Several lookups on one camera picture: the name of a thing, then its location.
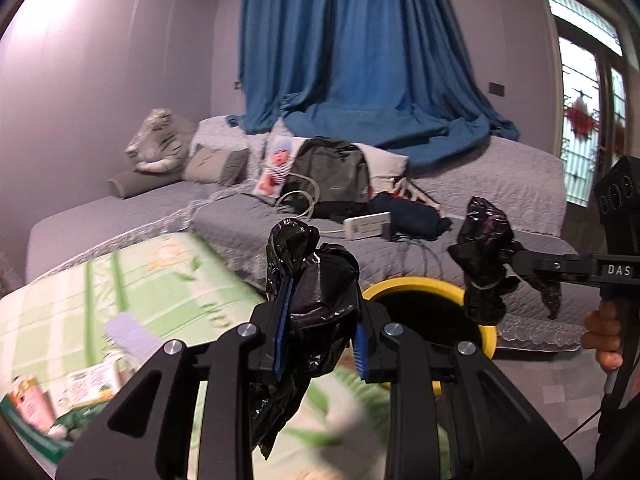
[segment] wall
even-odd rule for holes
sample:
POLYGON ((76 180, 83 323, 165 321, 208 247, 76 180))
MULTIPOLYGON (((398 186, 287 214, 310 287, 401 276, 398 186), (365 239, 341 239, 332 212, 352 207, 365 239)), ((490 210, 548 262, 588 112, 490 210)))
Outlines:
POLYGON ((238 35, 242 0, 218 0, 213 29, 213 76, 211 115, 241 114, 244 95, 236 90, 238 80, 238 35))
MULTIPOLYGON (((559 124, 558 82, 545 0, 451 0, 463 31, 476 80, 505 85, 505 97, 488 95, 519 127, 521 142, 554 151, 559 124)), ((234 82, 241 0, 220 0, 214 35, 212 112, 242 110, 234 82)))
POLYGON ((26 0, 0 40, 0 235, 108 194, 153 107, 209 116, 217 0, 26 0))

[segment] hand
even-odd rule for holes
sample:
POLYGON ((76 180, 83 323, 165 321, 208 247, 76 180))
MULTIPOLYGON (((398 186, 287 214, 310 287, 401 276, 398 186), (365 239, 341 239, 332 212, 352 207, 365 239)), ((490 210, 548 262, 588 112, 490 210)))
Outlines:
POLYGON ((622 356, 616 353, 620 348, 621 326, 618 321, 616 304, 602 300, 598 310, 588 312, 584 317, 584 327, 588 330, 582 335, 584 348, 596 350, 596 361, 600 367, 610 372, 622 366, 622 356))

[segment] black plastic bag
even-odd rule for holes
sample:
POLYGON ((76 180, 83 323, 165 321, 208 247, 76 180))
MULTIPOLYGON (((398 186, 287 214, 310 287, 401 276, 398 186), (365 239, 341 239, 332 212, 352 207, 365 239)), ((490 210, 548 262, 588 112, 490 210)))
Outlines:
MULTIPOLYGON (((513 239, 513 230, 504 211, 484 198, 473 197, 466 209, 465 222, 458 234, 458 243, 449 247, 453 260, 465 273, 465 308, 474 322, 498 324, 506 314, 502 296, 516 290, 520 279, 507 276, 505 264, 523 251, 523 245, 513 239)), ((560 282, 523 277, 542 294, 549 309, 549 319, 558 317, 561 304, 560 282)))
POLYGON ((358 262, 344 247, 316 248, 318 230, 286 219, 267 244, 267 292, 276 303, 292 280, 284 338, 287 351, 276 386, 252 384, 252 446, 266 457, 278 432, 296 413, 310 380, 331 372, 353 335, 362 294, 358 262))

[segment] wall outlet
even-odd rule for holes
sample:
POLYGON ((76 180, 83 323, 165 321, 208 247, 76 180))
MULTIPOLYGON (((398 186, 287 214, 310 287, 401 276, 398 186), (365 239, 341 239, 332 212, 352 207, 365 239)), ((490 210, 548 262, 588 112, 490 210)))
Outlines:
POLYGON ((489 94, 504 97, 504 85, 498 83, 489 83, 489 94))
POLYGON ((344 237, 347 240, 361 240, 382 235, 382 226, 391 224, 391 213, 356 216, 344 221, 344 237))

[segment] pillow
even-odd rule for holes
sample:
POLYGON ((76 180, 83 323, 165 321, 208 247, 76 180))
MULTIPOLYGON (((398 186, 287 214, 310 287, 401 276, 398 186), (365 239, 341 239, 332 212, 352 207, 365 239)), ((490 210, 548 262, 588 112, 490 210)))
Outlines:
POLYGON ((393 193, 396 180, 406 172, 409 157, 360 142, 354 142, 354 144, 360 148, 367 161, 372 194, 376 195, 383 191, 393 193))
POLYGON ((262 173, 255 185, 255 196, 276 200, 280 197, 296 154, 305 137, 273 136, 264 157, 262 173))
POLYGON ((201 184, 217 182, 222 186, 235 184, 246 167, 249 149, 216 150, 206 146, 199 149, 184 170, 184 179, 201 184))
POLYGON ((226 116, 212 117, 200 121, 191 141, 190 156, 202 147, 207 146, 218 150, 239 151, 249 149, 246 164, 246 177, 257 179, 260 175, 260 165, 264 157, 264 149, 269 134, 247 135, 237 126, 229 126, 226 116))
POLYGON ((141 173, 139 171, 125 171, 109 180, 111 195, 118 198, 131 198, 158 189, 159 187, 175 184, 182 180, 181 171, 169 173, 141 173))
POLYGON ((289 130, 285 125, 282 117, 278 117, 273 128, 271 128, 270 134, 275 137, 293 137, 293 132, 289 130))

